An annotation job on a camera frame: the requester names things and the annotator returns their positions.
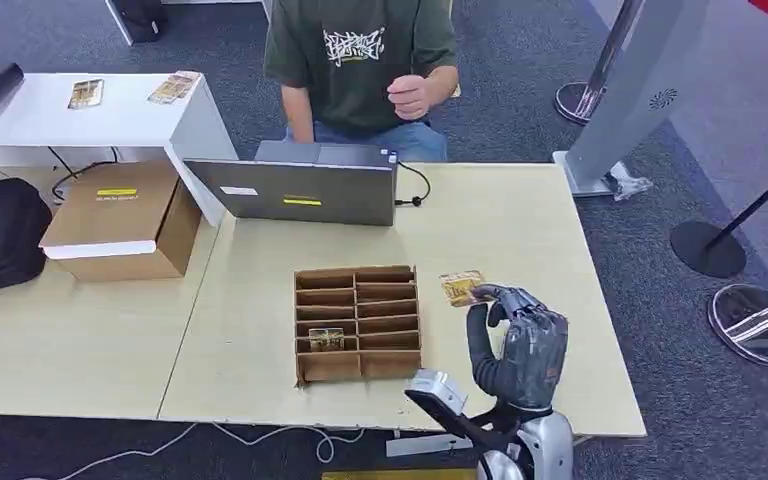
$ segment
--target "green t-shirt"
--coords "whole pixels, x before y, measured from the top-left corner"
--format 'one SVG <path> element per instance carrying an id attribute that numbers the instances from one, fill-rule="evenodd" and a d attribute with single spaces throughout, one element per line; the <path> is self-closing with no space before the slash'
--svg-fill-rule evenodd
<path id="1" fill-rule="evenodd" d="M 274 0 L 266 75 L 306 87 L 314 118 L 346 135 L 406 123 L 390 83 L 454 64 L 448 0 Z"/>

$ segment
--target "black backpack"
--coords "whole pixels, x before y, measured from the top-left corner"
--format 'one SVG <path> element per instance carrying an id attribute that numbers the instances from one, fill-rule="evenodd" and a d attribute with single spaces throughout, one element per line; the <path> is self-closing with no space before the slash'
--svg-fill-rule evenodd
<path id="1" fill-rule="evenodd" d="M 39 192 L 18 178 L 0 180 L 0 288 L 34 279 L 45 266 L 39 248 L 51 210 Z"/>

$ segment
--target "white sticker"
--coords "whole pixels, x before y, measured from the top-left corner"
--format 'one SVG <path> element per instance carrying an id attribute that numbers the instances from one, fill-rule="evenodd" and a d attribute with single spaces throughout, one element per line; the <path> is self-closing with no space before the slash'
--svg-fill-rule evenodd
<path id="1" fill-rule="evenodd" d="M 248 195 L 251 197 L 257 196 L 257 190 L 253 188 L 244 187 L 219 187 L 222 189 L 222 193 L 225 195 Z"/>

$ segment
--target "black cable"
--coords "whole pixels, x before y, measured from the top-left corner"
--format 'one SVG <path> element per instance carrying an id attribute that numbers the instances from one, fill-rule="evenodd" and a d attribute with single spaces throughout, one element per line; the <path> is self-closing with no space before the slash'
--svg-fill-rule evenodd
<path id="1" fill-rule="evenodd" d="M 52 155 L 57 157 L 58 160 L 60 160 L 60 164 L 63 165 L 63 168 L 65 168 L 67 172 L 69 172 L 69 175 L 75 175 L 75 172 L 71 168 L 69 168 L 69 165 L 66 165 L 66 162 L 63 161 L 63 157 L 58 155 L 58 153 L 55 152 L 53 148 L 48 147 L 48 151 L 51 152 Z"/>
<path id="2" fill-rule="evenodd" d="M 493 472 L 490 471 L 490 465 L 487 464 L 487 459 L 484 458 L 484 454 L 478 457 L 478 463 L 481 464 L 481 468 L 484 469 L 484 476 L 488 480 L 493 480 Z"/>
<path id="3" fill-rule="evenodd" d="M 428 181 L 428 177 L 426 177 L 425 174 L 423 174 L 419 170 L 417 170 L 417 169 L 415 169 L 413 167 L 409 167 L 409 166 L 405 165 L 400 160 L 397 160 L 397 162 L 398 162 L 400 167 L 404 168 L 405 170 L 409 170 L 409 171 L 419 175 L 420 177 L 422 177 L 422 180 L 425 181 L 425 195 L 423 195 L 421 197 L 420 196 L 416 196 L 416 197 L 411 198 L 410 200 L 396 200 L 396 205 L 398 206 L 398 205 L 408 205 L 408 204 L 410 204 L 410 205 L 413 205 L 414 207 L 421 206 L 422 202 L 425 201 L 425 199 L 428 198 L 429 195 L 431 195 L 431 182 L 429 182 Z"/>
<path id="4" fill-rule="evenodd" d="M 51 153 L 54 153 L 54 155 L 57 156 L 57 158 L 60 158 L 60 156 L 57 155 L 57 153 L 55 153 L 54 150 L 51 149 L 51 147 L 48 147 L 48 148 L 49 150 L 51 150 Z M 66 175 L 65 177 L 61 178 L 54 184 L 53 187 L 51 187 L 51 194 L 54 195 L 54 198 L 57 198 L 61 202 L 65 200 L 59 193 L 57 193 L 57 188 L 60 187 L 60 185 L 63 185 L 63 183 L 69 180 L 70 178 L 78 178 L 78 175 L 85 173 L 89 170 L 92 170 L 93 168 L 98 167 L 99 165 L 111 165 L 114 163 L 119 163 L 119 153 L 116 151 L 116 148 L 110 147 L 110 151 L 113 152 L 113 161 L 104 160 L 101 162 L 93 162 L 78 171 L 73 171 L 71 168 L 69 168 L 68 165 L 66 165 L 66 162 L 64 162 L 63 159 L 60 158 L 60 162 L 63 163 L 63 166 L 66 167 L 66 170 L 69 170 L 69 175 Z"/>

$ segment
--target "graphic print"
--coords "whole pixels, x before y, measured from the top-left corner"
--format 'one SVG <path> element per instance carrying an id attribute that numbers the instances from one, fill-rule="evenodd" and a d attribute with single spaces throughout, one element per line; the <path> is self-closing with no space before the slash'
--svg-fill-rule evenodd
<path id="1" fill-rule="evenodd" d="M 325 37 L 325 48 L 328 50 L 328 61 L 340 67 L 343 62 L 361 60 L 378 60 L 384 51 L 384 27 L 369 34 L 355 32 L 322 31 Z"/>

